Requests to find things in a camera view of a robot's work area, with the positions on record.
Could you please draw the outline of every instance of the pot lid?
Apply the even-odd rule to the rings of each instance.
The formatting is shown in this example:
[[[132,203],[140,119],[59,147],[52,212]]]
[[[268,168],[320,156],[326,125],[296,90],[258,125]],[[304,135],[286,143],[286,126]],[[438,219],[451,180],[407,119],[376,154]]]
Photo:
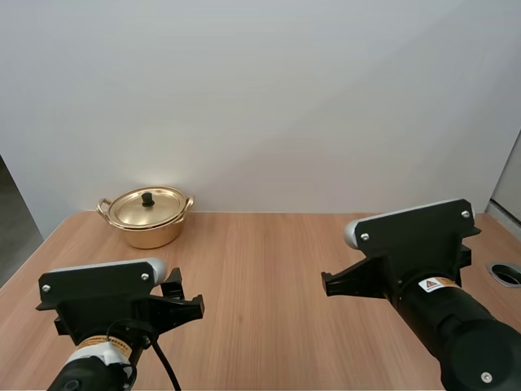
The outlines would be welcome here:
[[[142,230],[162,226],[180,217],[186,198],[172,187],[143,187],[129,191],[111,203],[108,216],[116,226]]]

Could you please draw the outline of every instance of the white wall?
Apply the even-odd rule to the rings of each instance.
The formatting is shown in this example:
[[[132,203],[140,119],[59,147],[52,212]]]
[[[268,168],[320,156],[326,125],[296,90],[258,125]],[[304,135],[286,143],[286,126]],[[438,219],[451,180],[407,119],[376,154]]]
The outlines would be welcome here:
[[[0,154],[44,236],[147,183],[199,210],[483,210],[521,2],[0,3]]]
[[[493,199],[521,220],[521,135],[506,163]]]

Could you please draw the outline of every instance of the wooden table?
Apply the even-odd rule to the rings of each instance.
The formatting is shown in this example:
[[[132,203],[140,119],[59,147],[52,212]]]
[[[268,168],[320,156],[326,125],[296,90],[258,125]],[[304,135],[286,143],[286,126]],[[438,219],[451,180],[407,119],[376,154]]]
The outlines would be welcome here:
[[[385,301],[326,297],[321,271],[363,258],[344,244],[363,215],[192,213],[186,232],[156,250],[128,247],[94,212],[67,219],[0,290],[0,389],[45,389],[74,350],[52,311],[37,312],[39,276],[60,266],[161,257],[181,267],[202,320],[160,338],[184,389],[442,389],[438,362]],[[519,262],[521,244],[488,215],[466,244],[463,286],[521,331],[521,290],[504,288],[490,261]],[[172,389],[153,351],[134,389]]]

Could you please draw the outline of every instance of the warning label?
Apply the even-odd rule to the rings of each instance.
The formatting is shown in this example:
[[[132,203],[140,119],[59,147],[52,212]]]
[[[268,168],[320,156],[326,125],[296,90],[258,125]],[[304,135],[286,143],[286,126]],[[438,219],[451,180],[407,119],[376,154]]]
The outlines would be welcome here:
[[[418,285],[425,292],[432,292],[436,289],[445,287],[460,288],[454,281],[446,279],[445,277],[430,277],[429,279],[424,279],[423,281],[420,281]]]

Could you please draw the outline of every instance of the black cable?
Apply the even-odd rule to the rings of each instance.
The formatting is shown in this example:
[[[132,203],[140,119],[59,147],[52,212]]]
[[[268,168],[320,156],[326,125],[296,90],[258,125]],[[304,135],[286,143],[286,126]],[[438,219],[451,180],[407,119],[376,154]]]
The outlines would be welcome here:
[[[147,334],[149,336],[149,339],[151,341],[152,348],[154,348],[155,354],[157,354],[157,357],[163,364],[163,367],[166,370],[166,373],[169,375],[170,381],[172,381],[173,389],[175,391],[181,391],[181,385],[179,385],[179,382],[177,381],[177,377],[176,377],[175,373],[173,373],[173,369],[170,366],[170,362],[165,357],[163,350],[161,350],[159,344],[157,343],[157,340],[159,338],[159,333],[152,332],[150,325],[147,323],[144,323],[144,322],[141,322],[141,321],[138,321],[135,319],[117,319],[107,329],[107,341],[110,340],[110,331],[118,323],[123,323],[126,327],[134,328],[134,329],[140,330],[142,332],[145,332],[145,334]],[[137,370],[138,370],[136,367],[133,367],[133,369],[135,369],[135,371],[136,371],[135,372],[136,376],[133,378],[132,385],[134,385],[134,381],[136,381]]]
[[[173,373],[173,369],[170,366],[170,362],[164,356],[163,350],[161,350],[160,346],[157,343],[157,339],[151,340],[151,343],[152,348],[154,348],[155,354],[157,354],[157,357],[159,357],[161,363],[163,364],[166,373],[169,374],[170,381],[172,381],[173,389],[175,389],[175,391],[181,391],[181,385],[179,385],[179,382],[177,381],[176,374]]]

